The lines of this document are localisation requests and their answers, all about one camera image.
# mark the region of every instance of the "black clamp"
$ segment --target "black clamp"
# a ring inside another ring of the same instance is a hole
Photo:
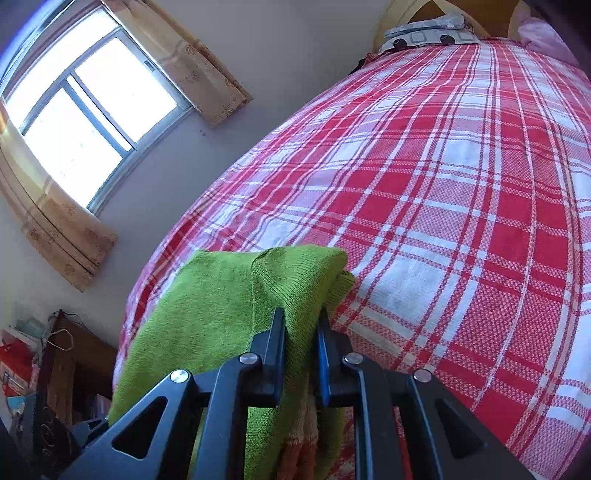
[[[101,435],[86,426],[90,445],[60,480],[185,480],[202,412],[205,425],[191,478],[243,478],[248,407],[279,405],[285,365],[285,319],[276,309],[271,328],[251,348],[217,370],[167,375]]]
[[[403,479],[394,408],[398,408],[414,480],[506,480],[533,476],[428,370],[384,370],[353,351],[320,313],[319,401],[353,407],[357,480]]]
[[[357,480],[404,478],[394,408],[414,480],[533,479],[431,372],[382,369],[331,330],[325,309],[314,351],[318,403],[354,409]],[[242,479],[248,407],[279,405],[284,365],[285,319],[276,309],[249,352],[200,375],[175,370],[108,430],[104,422],[86,426],[80,438],[90,445],[60,479],[184,480],[204,408],[191,478]]]

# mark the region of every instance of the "red bag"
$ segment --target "red bag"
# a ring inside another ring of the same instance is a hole
[[[25,343],[0,345],[0,381],[6,397],[27,395],[33,371],[33,354]]]

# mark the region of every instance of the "window frame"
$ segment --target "window frame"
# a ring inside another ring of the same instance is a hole
[[[109,198],[111,198],[112,194],[115,192],[116,186],[118,186],[118,184],[123,179],[127,178],[127,176],[132,172],[132,170],[138,165],[143,156],[146,155],[146,153],[149,152],[153,147],[155,147],[164,138],[165,134],[169,132],[173,126],[175,126],[176,123],[181,121],[183,118],[185,118],[188,114],[190,114],[193,111],[191,103],[168,79],[168,77],[164,74],[164,72],[162,72],[162,70],[157,66],[157,64],[152,61],[148,54],[125,31],[123,26],[121,26],[121,24],[117,22],[116,18],[114,18],[111,15],[111,13],[101,5],[97,6],[96,8],[93,8],[90,11],[86,11],[85,14],[80,18],[76,19],[75,22],[69,23],[67,25],[67,28],[60,32],[59,36],[49,45],[47,45],[47,47],[44,48],[43,51],[41,51],[36,56],[32,65],[25,72],[22,73],[18,81],[14,84],[13,88],[11,88],[11,91],[8,94],[8,98],[10,98],[12,92],[15,91],[20,81],[26,77],[29,70],[36,64],[36,62],[40,58],[43,57],[43,55],[45,55],[45,53],[49,49],[52,48],[53,45],[55,45],[56,42],[58,42],[72,28],[80,24],[80,22],[84,21],[88,16],[94,14],[99,9],[104,10],[109,16],[111,16],[113,20],[117,23],[117,26],[109,34],[105,35],[98,42],[94,43],[93,46],[86,50],[80,57],[78,57],[74,62],[72,62],[59,75],[59,77],[50,85],[50,87],[43,93],[43,95],[41,95],[39,100],[35,103],[35,105],[31,108],[31,110],[25,117],[22,125],[20,125],[19,127],[19,130],[22,133],[22,135],[26,135],[33,122],[37,119],[41,111],[43,111],[43,109],[47,106],[49,101],[56,95],[56,93],[59,92],[61,89],[64,89],[66,91],[66,93],[70,96],[72,101],[80,109],[82,114],[92,123],[96,130],[121,156],[121,161],[119,162],[117,167],[115,167],[115,169],[111,172],[111,174],[101,185],[101,187],[97,190],[89,204],[83,205],[85,208],[87,208],[95,215],[98,215],[100,213],[105,203],[109,200]],[[172,97],[172,99],[177,104],[177,106],[173,110],[171,110],[160,121],[158,121],[158,123],[156,123],[148,132],[146,132],[144,136],[140,138],[137,142],[131,140],[129,135],[118,125],[118,123],[101,105],[101,103],[96,99],[96,97],[92,94],[92,92],[88,89],[88,87],[84,84],[84,82],[75,72],[75,70],[81,64],[83,64],[90,56],[92,56],[95,52],[107,45],[107,43],[113,40],[114,38],[118,38],[134,55],[134,57],[136,57],[141,63],[145,65],[145,67],[156,79],[156,81],[164,88],[164,90]],[[70,84],[67,81],[68,77],[70,76],[78,83],[78,85],[82,88],[82,91],[84,91],[84,93],[88,95],[90,100],[95,104],[98,110],[100,110],[102,115],[105,116],[105,118],[113,125],[113,127],[131,146],[131,148],[128,151],[121,147],[120,143],[117,142],[117,140],[108,132],[108,130],[106,130],[106,128],[102,125],[100,120],[94,114],[92,114],[89,108],[85,105],[82,98],[80,98],[80,96],[70,86]]]

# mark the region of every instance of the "black speaker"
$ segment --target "black speaker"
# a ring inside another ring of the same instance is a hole
[[[13,419],[10,434],[39,476],[56,479],[80,455],[74,437],[40,393],[25,397],[24,410]]]

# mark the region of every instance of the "window pane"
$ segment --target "window pane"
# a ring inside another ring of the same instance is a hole
[[[41,111],[25,140],[49,175],[83,206],[121,161],[64,89]]]
[[[80,97],[80,99],[84,102],[84,104],[88,107],[88,110],[92,112],[92,114],[97,117],[100,123],[107,129],[107,131],[111,134],[111,136],[115,139],[115,141],[121,145],[126,151],[131,149],[131,145],[129,142],[119,133],[119,131],[113,126],[111,122],[103,115],[100,109],[95,105],[95,103],[90,99],[90,97],[86,94],[86,92],[82,89],[78,82],[74,79],[74,77],[69,76],[67,78],[68,83],[72,87],[72,89],[76,92],[76,94]]]
[[[118,38],[93,53],[76,73],[134,142],[177,106]]]
[[[104,10],[97,10],[47,50],[8,99],[13,123],[20,128],[31,108],[61,73],[116,26]]]

